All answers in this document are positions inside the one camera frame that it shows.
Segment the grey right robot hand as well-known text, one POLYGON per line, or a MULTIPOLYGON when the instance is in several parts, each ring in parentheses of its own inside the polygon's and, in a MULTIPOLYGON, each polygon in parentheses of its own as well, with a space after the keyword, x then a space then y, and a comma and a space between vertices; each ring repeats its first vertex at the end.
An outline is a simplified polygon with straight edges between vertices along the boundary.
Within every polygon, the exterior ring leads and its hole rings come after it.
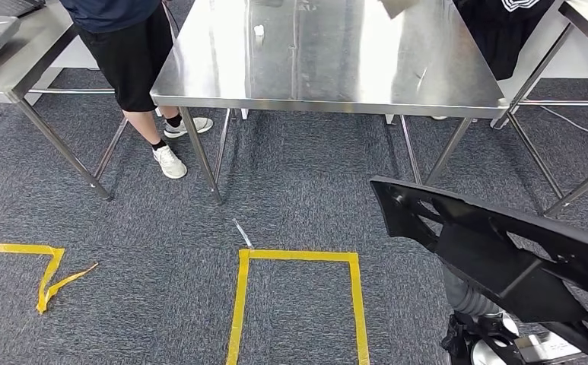
POLYGON ((451 307, 469 316, 497 316, 504 311, 475 288, 459 279, 445 265, 442 266, 444 289, 451 307))

